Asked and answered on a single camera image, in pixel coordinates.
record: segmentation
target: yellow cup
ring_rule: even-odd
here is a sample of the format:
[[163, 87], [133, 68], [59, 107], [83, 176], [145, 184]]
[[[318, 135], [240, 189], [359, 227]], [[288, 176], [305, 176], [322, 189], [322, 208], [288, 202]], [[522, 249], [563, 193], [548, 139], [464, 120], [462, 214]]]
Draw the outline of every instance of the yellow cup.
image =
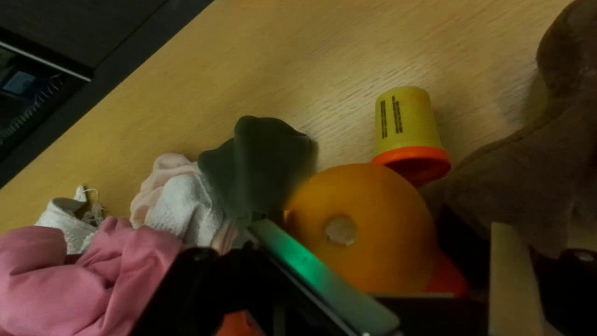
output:
[[415, 188], [445, 176], [451, 169], [430, 100], [421, 89], [395, 89], [376, 98], [374, 143], [372, 163], [391, 169]]

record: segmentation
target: wooden table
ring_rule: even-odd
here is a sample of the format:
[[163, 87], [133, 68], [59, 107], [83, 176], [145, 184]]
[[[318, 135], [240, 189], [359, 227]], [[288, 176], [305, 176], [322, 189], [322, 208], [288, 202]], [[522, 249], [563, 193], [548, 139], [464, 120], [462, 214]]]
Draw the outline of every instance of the wooden table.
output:
[[0, 230], [87, 184], [111, 216], [163, 152], [197, 156], [238, 117], [318, 143], [318, 171], [372, 156], [372, 102], [425, 89], [454, 161], [531, 115], [535, 49], [568, 0], [216, 0], [0, 191]]

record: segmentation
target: brown fabric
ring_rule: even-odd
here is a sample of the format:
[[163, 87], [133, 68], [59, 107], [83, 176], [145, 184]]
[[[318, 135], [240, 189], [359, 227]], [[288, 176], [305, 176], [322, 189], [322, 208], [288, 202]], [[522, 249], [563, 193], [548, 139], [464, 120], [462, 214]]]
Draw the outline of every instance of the brown fabric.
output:
[[597, 3], [576, 0], [536, 51], [546, 109], [518, 133], [464, 160], [421, 193], [475, 234], [490, 223], [522, 229], [540, 255], [557, 257], [566, 227], [597, 227]]

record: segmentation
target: orange lid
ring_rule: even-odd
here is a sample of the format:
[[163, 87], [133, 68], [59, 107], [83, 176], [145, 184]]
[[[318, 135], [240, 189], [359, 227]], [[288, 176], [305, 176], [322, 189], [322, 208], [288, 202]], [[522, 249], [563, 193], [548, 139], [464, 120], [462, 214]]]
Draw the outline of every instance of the orange lid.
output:
[[370, 163], [387, 167], [415, 188], [445, 176], [451, 169], [439, 148], [398, 148], [372, 158]]

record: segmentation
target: green glowing strip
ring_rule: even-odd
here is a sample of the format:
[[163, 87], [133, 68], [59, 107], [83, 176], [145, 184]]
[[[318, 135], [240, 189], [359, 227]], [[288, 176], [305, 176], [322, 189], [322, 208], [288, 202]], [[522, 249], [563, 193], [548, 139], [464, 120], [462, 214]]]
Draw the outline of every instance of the green glowing strip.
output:
[[352, 290], [273, 223], [253, 223], [247, 232], [359, 335], [380, 336], [397, 329], [398, 322], [387, 309]]

